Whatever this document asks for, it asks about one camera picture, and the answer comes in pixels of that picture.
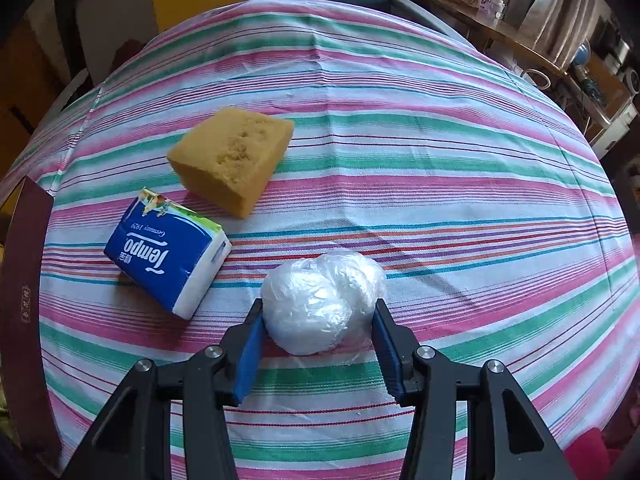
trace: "metal screw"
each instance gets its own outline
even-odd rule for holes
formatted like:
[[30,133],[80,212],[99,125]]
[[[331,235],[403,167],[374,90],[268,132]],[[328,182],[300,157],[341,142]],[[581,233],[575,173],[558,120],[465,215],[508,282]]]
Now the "metal screw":
[[216,357],[220,357],[222,355],[223,349],[218,345],[207,346],[204,349],[204,355],[210,357],[211,359],[215,359]]
[[418,357],[423,359],[433,359],[436,355],[436,351],[427,345],[418,347],[415,353],[418,354]]
[[486,367],[489,368],[489,371],[493,372],[494,374],[499,374],[504,370],[504,365],[497,359],[491,359],[487,361]]
[[149,359],[140,359],[140,361],[135,364],[134,368],[137,372],[148,372],[151,370],[151,366],[152,363]]

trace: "tissue pack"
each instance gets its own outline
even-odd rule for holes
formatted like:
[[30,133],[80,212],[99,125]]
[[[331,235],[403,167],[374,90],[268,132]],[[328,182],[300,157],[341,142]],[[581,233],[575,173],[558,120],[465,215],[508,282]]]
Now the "tissue pack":
[[145,188],[104,254],[169,312],[191,319],[230,250],[220,225]]

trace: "red cloth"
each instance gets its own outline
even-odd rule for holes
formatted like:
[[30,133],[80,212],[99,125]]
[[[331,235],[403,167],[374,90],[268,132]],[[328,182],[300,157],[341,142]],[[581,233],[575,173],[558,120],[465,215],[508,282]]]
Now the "red cloth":
[[604,480],[609,473],[609,450],[598,428],[591,428],[576,438],[564,450],[564,456],[577,480]]

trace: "blue gripper pad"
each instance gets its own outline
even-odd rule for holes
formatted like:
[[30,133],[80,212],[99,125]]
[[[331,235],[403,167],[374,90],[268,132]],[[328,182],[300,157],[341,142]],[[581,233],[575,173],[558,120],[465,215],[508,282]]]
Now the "blue gripper pad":
[[402,384],[402,366],[377,306],[373,312],[371,323],[371,340],[376,350],[386,390],[396,402],[402,404],[402,400],[406,396],[406,390]]
[[258,370],[258,363],[262,357],[262,343],[265,335],[266,329],[262,320],[262,311],[260,311],[238,359],[236,384],[232,394],[236,406],[241,404],[242,400],[251,392]]

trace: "curtain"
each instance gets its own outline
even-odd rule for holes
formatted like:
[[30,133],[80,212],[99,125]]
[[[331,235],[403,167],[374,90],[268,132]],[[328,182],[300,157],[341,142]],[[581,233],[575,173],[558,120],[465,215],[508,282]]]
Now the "curtain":
[[519,33],[535,51],[567,69],[598,19],[596,3],[597,0],[535,0]]

